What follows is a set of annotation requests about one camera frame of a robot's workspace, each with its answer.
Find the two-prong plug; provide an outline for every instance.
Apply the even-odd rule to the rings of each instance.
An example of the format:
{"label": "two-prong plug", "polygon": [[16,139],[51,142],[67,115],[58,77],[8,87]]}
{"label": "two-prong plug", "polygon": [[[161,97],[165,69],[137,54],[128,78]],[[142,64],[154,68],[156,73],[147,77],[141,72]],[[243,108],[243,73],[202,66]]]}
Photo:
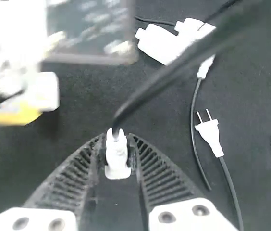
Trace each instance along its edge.
{"label": "two-prong plug", "polygon": [[200,120],[198,125],[195,125],[195,129],[199,131],[201,137],[209,144],[216,158],[224,156],[223,149],[219,142],[219,128],[218,128],[218,120],[212,119],[211,115],[206,109],[206,112],[209,117],[209,121],[203,122],[199,112],[197,112],[197,116]]}

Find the white plastic part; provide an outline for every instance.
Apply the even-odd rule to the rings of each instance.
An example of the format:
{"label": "white plastic part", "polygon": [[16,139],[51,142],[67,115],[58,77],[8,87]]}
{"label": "white plastic part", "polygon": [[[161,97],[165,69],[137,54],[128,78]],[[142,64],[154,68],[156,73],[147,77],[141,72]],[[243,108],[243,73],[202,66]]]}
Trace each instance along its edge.
{"label": "white plastic part", "polygon": [[130,177],[131,168],[127,166],[127,138],[122,129],[120,129],[117,141],[113,138],[112,129],[107,131],[106,160],[108,165],[105,166],[105,175],[108,179],[119,180]]}
{"label": "white plastic part", "polygon": [[0,214],[0,231],[77,231],[70,211],[35,208],[10,208]]}
{"label": "white plastic part", "polygon": [[[136,38],[139,39],[138,48],[164,65],[169,65],[180,56],[193,42],[205,37],[215,26],[204,24],[193,18],[186,18],[184,22],[177,21],[175,36],[166,29],[155,24],[149,24],[145,30],[138,29]],[[205,60],[197,73],[197,77],[204,79],[211,67],[215,55]]]}
{"label": "white plastic part", "polygon": [[139,28],[135,35],[138,48],[163,65],[170,64],[180,53],[176,36],[160,26],[149,24],[145,30]]}
{"label": "white plastic part", "polygon": [[27,82],[24,94],[28,103],[40,111],[54,111],[60,105],[59,81],[54,72],[40,72]]}
{"label": "white plastic part", "polygon": [[204,198],[196,198],[155,207],[149,214],[149,231],[237,231]]}
{"label": "white plastic part", "polygon": [[[185,47],[184,50],[190,46],[194,41],[198,39],[204,38],[207,34],[211,33],[216,27],[208,24],[203,23],[200,20],[194,18],[186,18],[185,21],[182,23],[177,21],[175,30],[178,31],[177,39],[179,42]],[[209,68],[211,67],[215,55],[211,56],[199,67],[197,77],[200,79],[205,79]]]}
{"label": "white plastic part", "polygon": [[224,156],[223,149],[219,142],[218,120],[213,119],[204,123],[195,125],[195,129],[199,131],[201,137],[209,144],[216,158]]}

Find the white power adapter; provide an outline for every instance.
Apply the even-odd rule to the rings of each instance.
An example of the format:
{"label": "white power adapter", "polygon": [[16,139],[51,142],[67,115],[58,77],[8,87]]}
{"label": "white power adapter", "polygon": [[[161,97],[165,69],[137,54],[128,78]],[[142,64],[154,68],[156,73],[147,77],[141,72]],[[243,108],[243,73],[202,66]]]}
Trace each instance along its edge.
{"label": "white power adapter", "polygon": [[138,48],[163,65],[169,65],[182,50],[176,35],[155,24],[149,24],[145,30],[139,28],[135,35]]}
{"label": "white power adapter", "polygon": [[[136,38],[139,39],[138,48],[153,59],[164,65],[169,65],[179,57],[187,47],[198,39],[202,39],[215,27],[202,21],[186,18],[184,22],[177,21],[176,36],[155,24],[149,24],[145,30],[139,28]],[[197,77],[204,79],[213,63],[215,55],[205,60],[197,73]]]}

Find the dark fabric surface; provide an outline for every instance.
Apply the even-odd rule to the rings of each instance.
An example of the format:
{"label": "dark fabric surface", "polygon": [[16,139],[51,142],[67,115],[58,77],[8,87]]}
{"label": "dark fabric surface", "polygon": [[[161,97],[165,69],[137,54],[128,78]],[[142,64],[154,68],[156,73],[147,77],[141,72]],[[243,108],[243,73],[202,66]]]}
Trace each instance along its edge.
{"label": "dark fabric surface", "polygon": [[[138,0],[136,11],[143,17],[176,22],[186,17],[204,19],[224,2]],[[68,155],[106,131],[119,105],[160,67],[142,53],[131,66],[44,64],[43,70],[54,71],[60,79],[58,121],[55,112],[25,127],[0,128],[0,212],[20,206]],[[198,134],[198,152],[212,192],[206,191],[193,158],[188,114],[195,83],[195,76],[181,80],[136,112],[124,130],[167,154],[236,225],[219,161]],[[258,25],[243,41],[218,54],[196,108],[209,108],[219,120],[224,159],[236,187],[245,230],[270,231],[271,24]],[[141,230],[141,224],[132,224],[131,230]]]}

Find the white plug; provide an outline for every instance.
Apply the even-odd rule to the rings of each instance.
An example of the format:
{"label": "white plug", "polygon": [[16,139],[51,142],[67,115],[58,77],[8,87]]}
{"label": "white plug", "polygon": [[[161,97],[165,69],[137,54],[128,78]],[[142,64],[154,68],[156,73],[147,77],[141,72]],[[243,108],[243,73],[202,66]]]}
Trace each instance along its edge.
{"label": "white plug", "polygon": [[218,128],[218,120],[217,119],[212,119],[211,115],[206,109],[206,112],[209,117],[209,121],[203,122],[199,112],[197,112],[198,118],[200,120],[200,124],[195,126],[195,129],[199,131],[201,137],[209,144],[211,147],[214,155],[216,158],[219,158],[221,156],[224,156],[223,149],[220,145],[219,141],[219,128]]}
{"label": "white plug", "polygon": [[120,129],[117,141],[114,140],[112,129],[106,135],[106,160],[105,175],[108,179],[119,180],[130,177],[131,168],[127,166],[128,147],[124,131]]}

